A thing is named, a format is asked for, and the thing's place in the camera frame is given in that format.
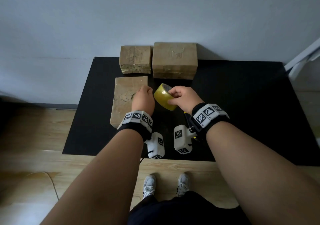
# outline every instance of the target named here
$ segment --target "cardboard box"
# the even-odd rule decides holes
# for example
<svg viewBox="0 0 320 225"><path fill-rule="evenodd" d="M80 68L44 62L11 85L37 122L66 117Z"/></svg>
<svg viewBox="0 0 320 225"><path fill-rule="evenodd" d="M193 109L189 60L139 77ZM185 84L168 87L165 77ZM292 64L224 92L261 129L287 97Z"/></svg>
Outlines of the cardboard box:
<svg viewBox="0 0 320 225"><path fill-rule="evenodd" d="M152 56L154 78L193 79L197 68L196 43L154 43Z"/></svg>
<svg viewBox="0 0 320 225"><path fill-rule="evenodd" d="M119 65L121 72L151 73L151 46L121 46Z"/></svg>
<svg viewBox="0 0 320 225"><path fill-rule="evenodd" d="M110 124L118 128L126 113L131 111L133 95L148 85L148 77L116 77Z"/></svg>

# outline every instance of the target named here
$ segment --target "yellow tape roll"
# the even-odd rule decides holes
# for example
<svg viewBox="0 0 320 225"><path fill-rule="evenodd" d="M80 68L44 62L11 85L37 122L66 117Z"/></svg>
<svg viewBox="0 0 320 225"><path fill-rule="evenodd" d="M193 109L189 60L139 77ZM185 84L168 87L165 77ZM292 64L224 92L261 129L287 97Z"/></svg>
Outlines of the yellow tape roll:
<svg viewBox="0 0 320 225"><path fill-rule="evenodd" d="M168 91L172 89L169 85L160 84L159 88L154 93L154 98L158 103L166 108L167 110L174 110L176 109L176 105L169 105L168 100L174 99Z"/></svg>

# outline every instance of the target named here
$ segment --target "shoe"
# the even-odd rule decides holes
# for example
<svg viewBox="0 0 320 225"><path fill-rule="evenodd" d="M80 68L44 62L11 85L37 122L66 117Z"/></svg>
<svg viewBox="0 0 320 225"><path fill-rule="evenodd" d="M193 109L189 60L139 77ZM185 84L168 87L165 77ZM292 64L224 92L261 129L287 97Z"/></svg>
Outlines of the shoe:
<svg viewBox="0 0 320 225"><path fill-rule="evenodd" d="M154 195L156 191L156 177L154 175L148 175L143 183L143 197L145 199L149 195Z"/></svg>
<svg viewBox="0 0 320 225"><path fill-rule="evenodd" d="M190 190L190 177L187 174L183 173L179 176L179 179L178 179L178 188L177 188L178 197L183 196L189 190Z"/></svg>

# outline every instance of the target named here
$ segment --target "black table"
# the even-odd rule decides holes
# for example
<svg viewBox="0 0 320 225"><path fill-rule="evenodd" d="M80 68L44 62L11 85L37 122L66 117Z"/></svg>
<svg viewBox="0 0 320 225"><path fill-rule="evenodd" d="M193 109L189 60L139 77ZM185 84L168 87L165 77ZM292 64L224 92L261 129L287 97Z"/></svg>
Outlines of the black table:
<svg viewBox="0 0 320 225"><path fill-rule="evenodd" d="M119 58L95 57L62 153L97 155L117 132L110 125L115 77L145 75L154 91L161 83L192 87L222 107L236 127L294 164L320 166L320 149L280 62L198 60L194 80L177 80L124 75ZM193 143L184 155L174 149L174 127L186 125L180 108L168 111L156 102L152 118L153 132L163 135L165 159L214 161L206 143ZM148 157L146 144L141 156Z"/></svg>

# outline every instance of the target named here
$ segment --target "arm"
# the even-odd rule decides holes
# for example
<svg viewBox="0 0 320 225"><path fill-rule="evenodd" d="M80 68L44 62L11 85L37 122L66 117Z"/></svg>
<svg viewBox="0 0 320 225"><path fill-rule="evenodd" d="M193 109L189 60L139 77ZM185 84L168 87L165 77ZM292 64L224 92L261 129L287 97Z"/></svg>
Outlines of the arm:
<svg viewBox="0 0 320 225"><path fill-rule="evenodd" d="M152 89L143 86L135 95L132 110L154 110ZM119 131L71 183L41 223L124 224L137 182L143 147L141 135Z"/></svg>
<svg viewBox="0 0 320 225"><path fill-rule="evenodd" d="M176 86L171 94L176 99L168 103L188 113L203 102L191 88ZM212 126L206 139L252 223L320 223L320 186L295 165L227 122Z"/></svg>

